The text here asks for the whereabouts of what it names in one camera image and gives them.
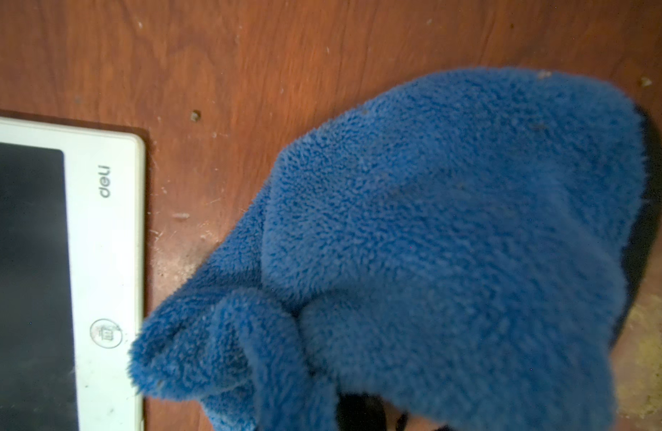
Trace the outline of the blue microfiber cleaning mitt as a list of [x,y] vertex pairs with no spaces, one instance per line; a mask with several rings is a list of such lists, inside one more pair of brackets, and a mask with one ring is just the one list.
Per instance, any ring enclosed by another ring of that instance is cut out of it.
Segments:
[[609,430],[661,216],[660,134],[613,85],[427,75],[279,154],[129,374],[217,430]]

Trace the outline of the white drawing tablet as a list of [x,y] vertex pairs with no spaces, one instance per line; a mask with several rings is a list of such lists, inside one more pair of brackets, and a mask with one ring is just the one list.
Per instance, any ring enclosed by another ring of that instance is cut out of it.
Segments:
[[145,147],[0,117],[0,430],[141,430]]

